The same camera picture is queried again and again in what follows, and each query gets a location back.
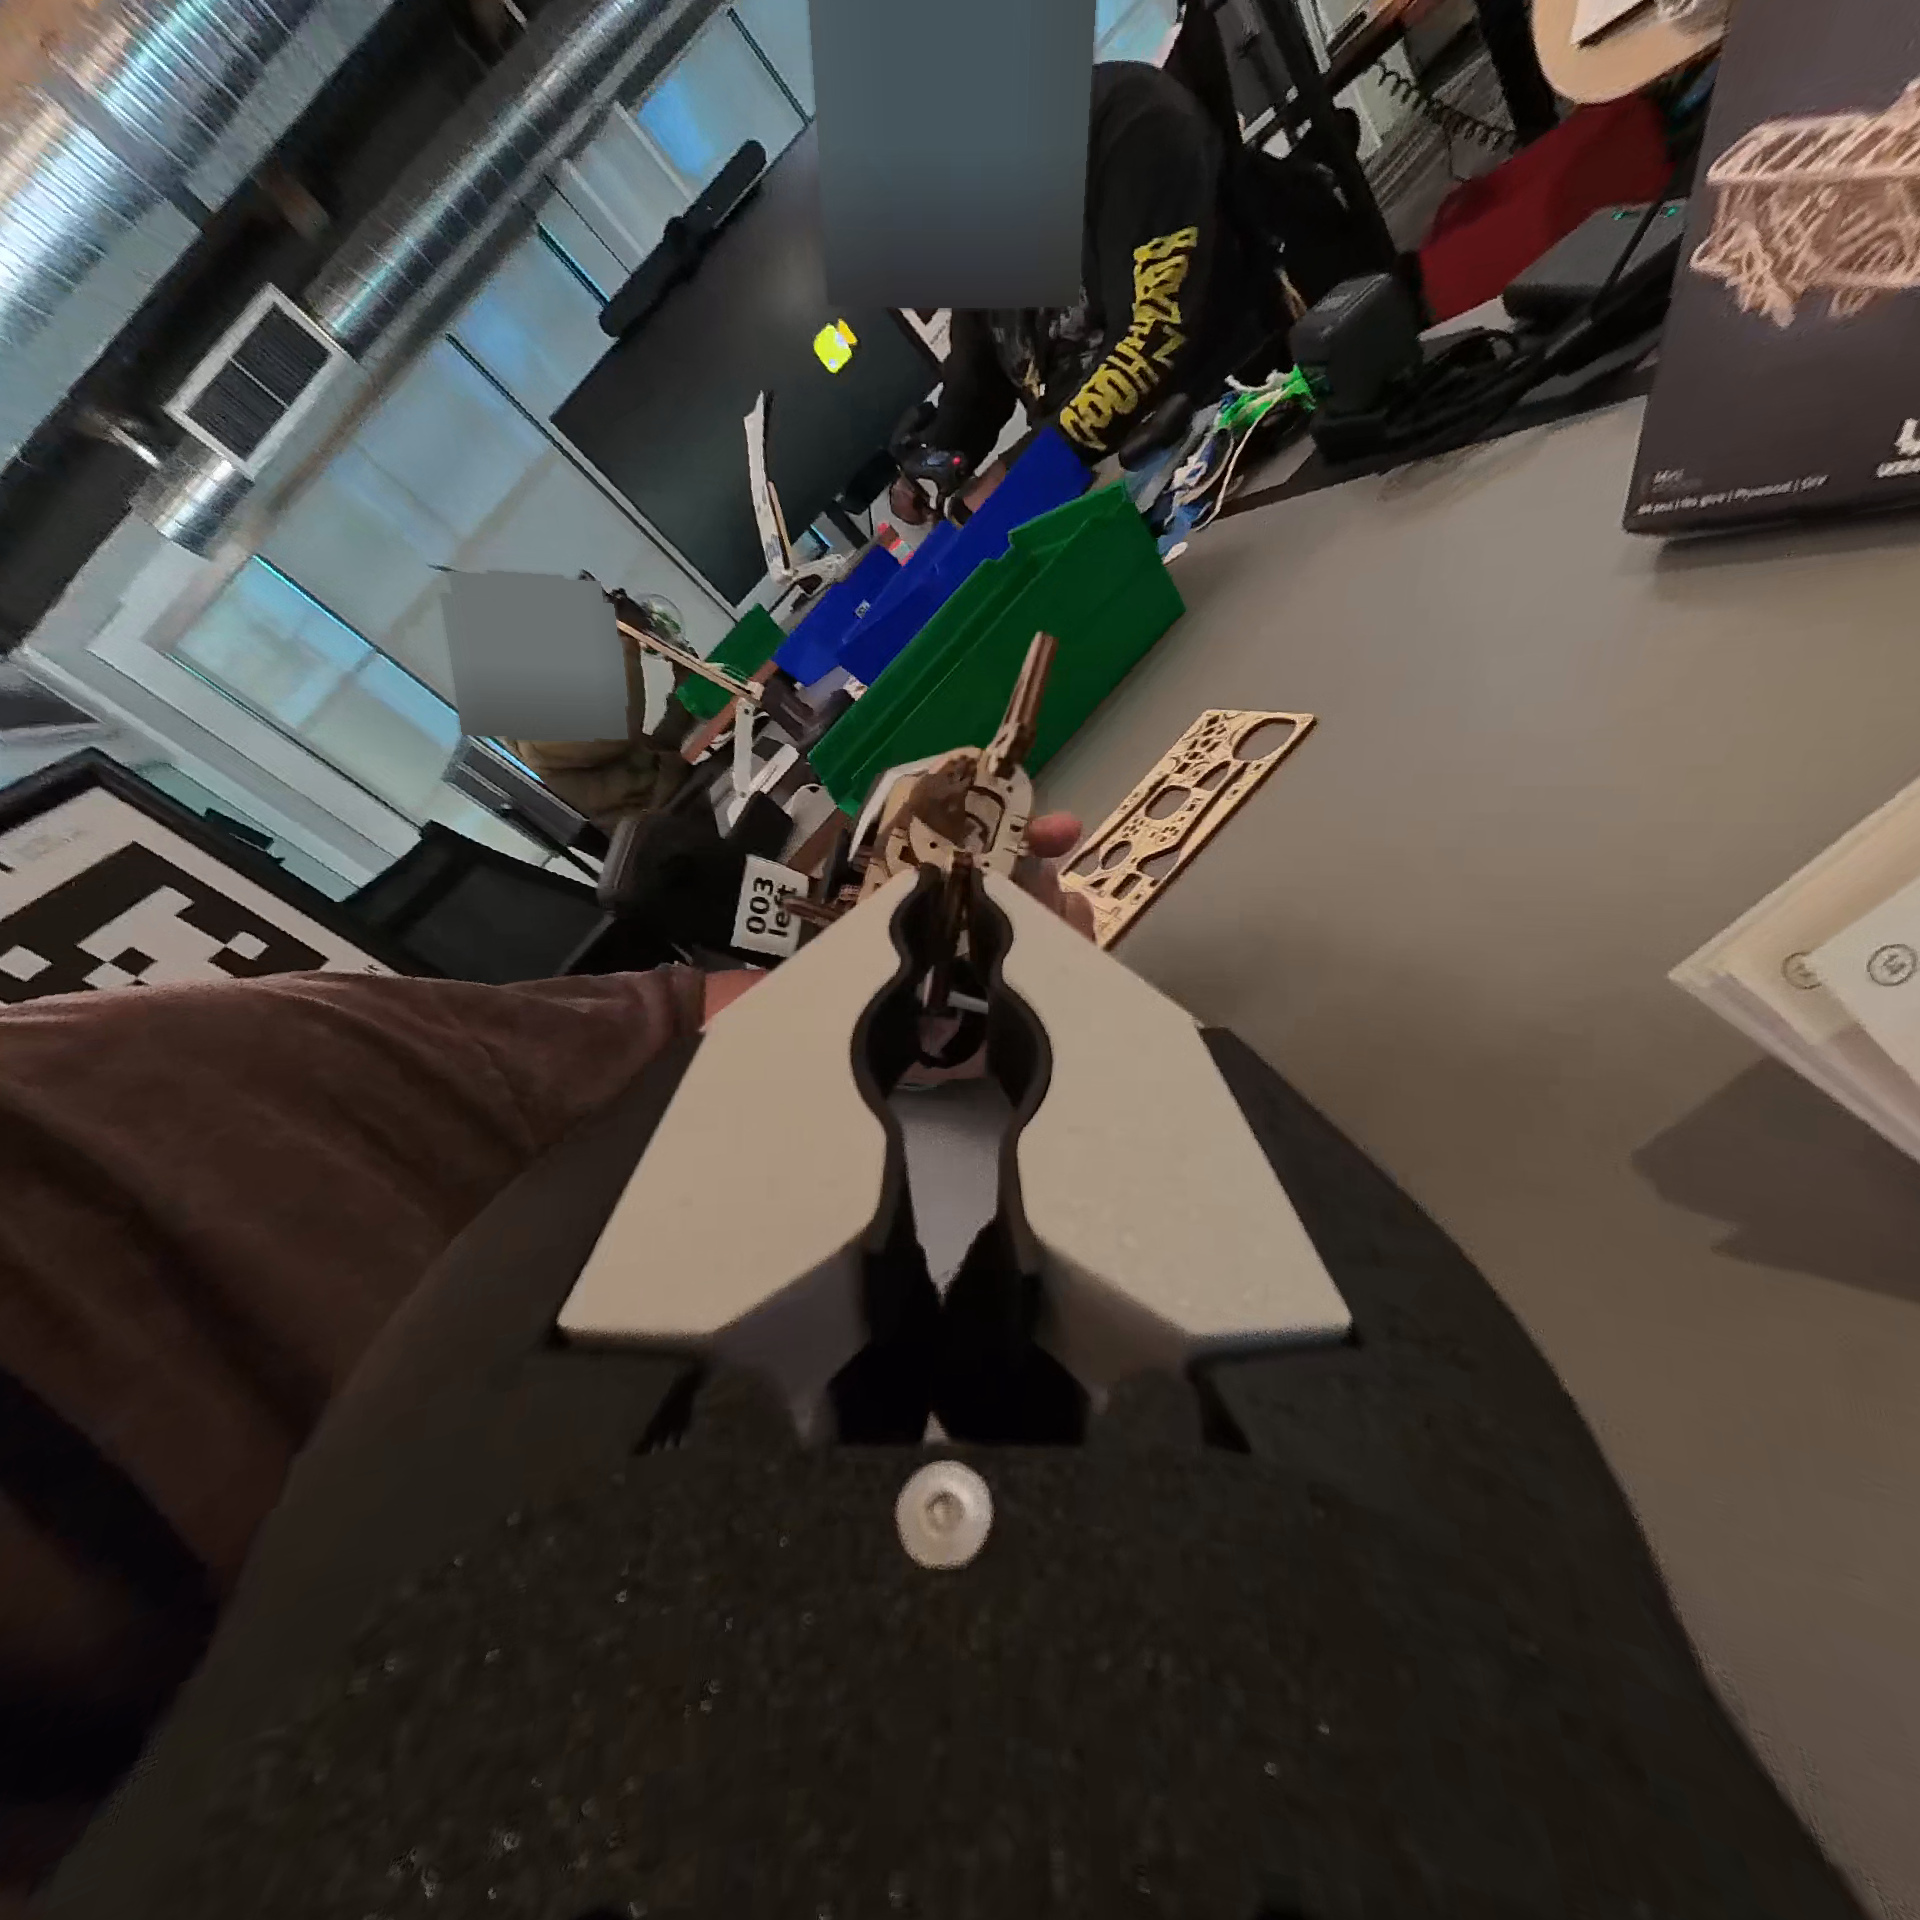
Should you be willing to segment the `black video bar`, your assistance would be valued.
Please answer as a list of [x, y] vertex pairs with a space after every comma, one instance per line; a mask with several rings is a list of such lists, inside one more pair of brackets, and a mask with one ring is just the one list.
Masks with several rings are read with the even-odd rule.
[[660, 308], [667, 294], [693, 277], [720, 234], [758, 191], [766, 164], [763, 142], [744, 142], [693, 206], [665, 221], [660, 242], [598, 313], [598, 330], [609, 341], [622, 341]]

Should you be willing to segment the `black charger block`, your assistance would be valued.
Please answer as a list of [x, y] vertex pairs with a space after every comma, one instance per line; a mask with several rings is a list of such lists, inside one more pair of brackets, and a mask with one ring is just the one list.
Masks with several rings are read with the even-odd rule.
[[1308, 386], [1309, 439], [1332, 466], [1380, 453], [1424, 372], [1421, 309], [1401, 280], [1342, 282], [1292, 325], [1292, 370]]

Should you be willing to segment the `blue plastic bin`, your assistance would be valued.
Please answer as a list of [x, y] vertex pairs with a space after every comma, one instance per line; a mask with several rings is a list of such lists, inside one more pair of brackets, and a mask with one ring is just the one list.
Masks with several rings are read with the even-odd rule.
[[1023, 524], [1089, 492], [1093, 467], [1053, 425], [1043, 425], [963, 524], [941, 522], [899, 571], [902, 589], [957, 589], [1001, 558]]
[[800, 622], [772, 660], [795, 684], [816, 684], [834, 671], [873, 684], [960, 589], [955, 565], [902, 563], [891, 552], [867, 554]]

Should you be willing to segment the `black flat device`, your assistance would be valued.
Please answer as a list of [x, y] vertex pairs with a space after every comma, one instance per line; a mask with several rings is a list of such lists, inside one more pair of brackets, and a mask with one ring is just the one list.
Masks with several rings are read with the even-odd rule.
[[1686, 200], [1596, 209], [1501, 292], [1513, 330], [1544, 330], [1596, 299], [1667, 299], [1686, 224]]

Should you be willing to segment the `black and white marker board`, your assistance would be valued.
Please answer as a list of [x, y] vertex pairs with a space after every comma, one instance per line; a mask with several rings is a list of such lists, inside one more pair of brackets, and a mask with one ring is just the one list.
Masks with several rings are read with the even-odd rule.
[[412, 975], [246, 835], [82, 750], [2, 793], [2, 1001]]

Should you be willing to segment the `black model kit box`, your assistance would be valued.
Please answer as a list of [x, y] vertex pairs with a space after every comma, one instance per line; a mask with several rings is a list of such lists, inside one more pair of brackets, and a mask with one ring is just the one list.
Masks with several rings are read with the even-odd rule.
[[1917, 490], [1917, 6], [1729, 11], [1622, 528]]

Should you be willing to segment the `person's left forearm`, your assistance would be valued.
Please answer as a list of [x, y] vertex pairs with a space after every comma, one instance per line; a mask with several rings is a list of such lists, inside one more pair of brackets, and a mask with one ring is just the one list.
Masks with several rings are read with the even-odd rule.
[[225, 1595], [444, 1248], [699, 1034], [688, 967], [301, 973], [2, 1021], [2, 1356]]

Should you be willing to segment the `large green plastic bin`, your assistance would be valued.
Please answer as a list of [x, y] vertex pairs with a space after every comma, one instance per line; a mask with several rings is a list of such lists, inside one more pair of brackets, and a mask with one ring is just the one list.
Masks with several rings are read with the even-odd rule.
[[1014, 528], [822, 736], [809, 766], [854, 817], [890, 768], [985, 746], [1030, 642], [1047, 633], [1057, 648], [1025, 759], [1039, 772], [1183, 614], [1125, 486], [1089, 492]]

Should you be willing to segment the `white vent grille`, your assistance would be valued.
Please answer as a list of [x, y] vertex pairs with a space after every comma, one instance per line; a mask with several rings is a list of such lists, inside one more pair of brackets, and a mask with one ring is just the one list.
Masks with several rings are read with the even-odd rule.
[[264, 286], [163, 402], [163, 415], [251, 481], [349, 368], [349, 349], [323, 325]]

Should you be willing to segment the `wooden mechanical model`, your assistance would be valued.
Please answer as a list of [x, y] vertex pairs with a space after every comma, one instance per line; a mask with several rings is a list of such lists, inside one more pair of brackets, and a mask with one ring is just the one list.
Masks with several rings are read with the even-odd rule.
[[971, 928], [989, 876], [1013, 878], [1026, 854], [1032, 750], [1057, 639], [1035, 633], [995, 731], [983, 748], [950, 750], [890, 771], [867, 803], [849, 861], [858, 880], [827, 907], [835, 919], [898, 878], [934, 878], [930, 933], [917, 947], [916, 996], [928, 1018], [952, 1012], [971, 957]]

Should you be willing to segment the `red bag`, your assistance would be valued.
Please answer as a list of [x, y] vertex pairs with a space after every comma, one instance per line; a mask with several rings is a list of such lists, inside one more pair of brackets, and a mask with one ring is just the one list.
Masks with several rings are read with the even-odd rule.
[[1421, 292], [1432, 325], [1501, 296], [1586, 218], [1644, 206], [1667, 189], [1667, 110], [1644, 94], [1574, 109], [1556, 132], [1443, 197], [1421, 245]]

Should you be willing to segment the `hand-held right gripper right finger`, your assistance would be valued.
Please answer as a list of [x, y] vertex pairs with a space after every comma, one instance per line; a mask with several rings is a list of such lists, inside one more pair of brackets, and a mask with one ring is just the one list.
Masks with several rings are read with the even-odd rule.
[[1354, 1315], [1201, 1026], [1018, 886], [976, 886], [995, 1214], [958, 1269], [958, 1427], [1345, 1343]]

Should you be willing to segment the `laser-cut wooden part sheet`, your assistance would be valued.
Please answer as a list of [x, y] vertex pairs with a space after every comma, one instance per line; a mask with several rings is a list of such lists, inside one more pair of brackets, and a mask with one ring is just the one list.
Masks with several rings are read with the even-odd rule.
[[1139, 925], [1315, 728], [1309, 712], [1206, 709], [1177, 739], [1062, 870], [1098, 949]]

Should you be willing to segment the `white instruction booklet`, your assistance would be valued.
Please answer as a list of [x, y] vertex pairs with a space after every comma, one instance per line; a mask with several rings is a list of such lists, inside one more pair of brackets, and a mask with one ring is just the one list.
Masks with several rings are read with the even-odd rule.
[[1917, 783], [1815, 854], [1670, 981], [1917, 1156]]

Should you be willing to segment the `silver air duct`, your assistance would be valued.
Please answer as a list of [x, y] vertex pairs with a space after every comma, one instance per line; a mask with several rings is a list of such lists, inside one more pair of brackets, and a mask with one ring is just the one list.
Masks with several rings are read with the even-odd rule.
[[449, 41], [485, 67], [533, 4], [4, 4], [2, 449], [72, 405], [207, 245], [339, 221], [332, 152]]
[[[483, 268], [510, 220], [530, 211], [539, 184], [618, 101], [653, 89], [720, 11], [717, 2], [578, 2], [535, 17], [327, 256], [323, 272], [292, 296], [349, 349], [349, 370], [365, 391]], [[285, 447], [249, 481], [182, 432], [136, 495], [131, 515], [163, 542], [209, 558]]]

